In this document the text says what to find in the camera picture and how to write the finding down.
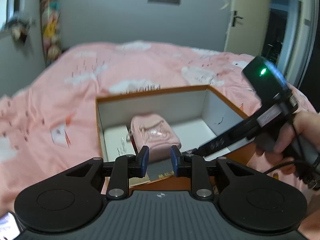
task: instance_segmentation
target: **pink pouch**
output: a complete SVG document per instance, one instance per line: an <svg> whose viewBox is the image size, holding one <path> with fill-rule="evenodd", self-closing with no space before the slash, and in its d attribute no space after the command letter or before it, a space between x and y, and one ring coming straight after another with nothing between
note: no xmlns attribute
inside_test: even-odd
<svg viewBox="0 0 320 240"><path fill-rule="evenodd" d="M149 147L149 162L156 162L170 157L170 148L181 148L178 136L170 125L158 114L136 115L131 120L131 133L137 150Z"/></svg>

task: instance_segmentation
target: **gray base plate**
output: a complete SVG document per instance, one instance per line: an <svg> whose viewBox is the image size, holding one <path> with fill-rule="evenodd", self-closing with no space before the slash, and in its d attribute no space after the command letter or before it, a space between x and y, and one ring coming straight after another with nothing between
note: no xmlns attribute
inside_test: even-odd
<svg viewBox="0 0 320 240"><path fill-rule="evenodd" d="M25 231L18 240L302 240L298 231L258 236L226 222L211 202L198 201L188 191L134 191L122 201L111 201L91 224L60 235Z"/></svg>

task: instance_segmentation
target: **phone screen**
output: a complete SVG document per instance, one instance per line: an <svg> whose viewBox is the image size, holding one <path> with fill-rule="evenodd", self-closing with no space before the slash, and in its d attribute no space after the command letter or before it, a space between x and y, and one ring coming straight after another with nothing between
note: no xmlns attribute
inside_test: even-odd
<svg viewBox="0 0 320 240"><path fill-rule="evenodd" d="M0 218L0 240L13 240L20 235L17 221L13 214L8 212Z"/></svg>

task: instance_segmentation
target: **green led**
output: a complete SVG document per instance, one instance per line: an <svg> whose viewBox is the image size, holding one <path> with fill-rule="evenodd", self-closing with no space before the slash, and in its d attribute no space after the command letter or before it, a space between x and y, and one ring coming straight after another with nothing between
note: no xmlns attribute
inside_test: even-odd
<svg viewBox="0 0 320 240"><path fill-rule="evenodd" d="M262 76L266 71L267 71L266 68L262 69L262 70L261 70L261 73L260 73L260 76Z"/></svg>

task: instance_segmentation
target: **pink bedding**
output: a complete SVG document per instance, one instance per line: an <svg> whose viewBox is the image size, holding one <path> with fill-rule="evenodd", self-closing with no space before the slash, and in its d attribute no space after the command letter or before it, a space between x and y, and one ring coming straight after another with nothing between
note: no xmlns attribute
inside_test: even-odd
<svg viewBox="0 0 320 240"><path fill-rule="evenodd" d="M0 215L13 210L25 187L99 155L95 98L197 84L211 84L246 114L259 107L241 76L249 55L135 41L76 46L30 87L0 100ZM300 108L314 111L293 89ZM263 157L251 160L266 170ZM305 187L292 175L284 180Z"/></svg>

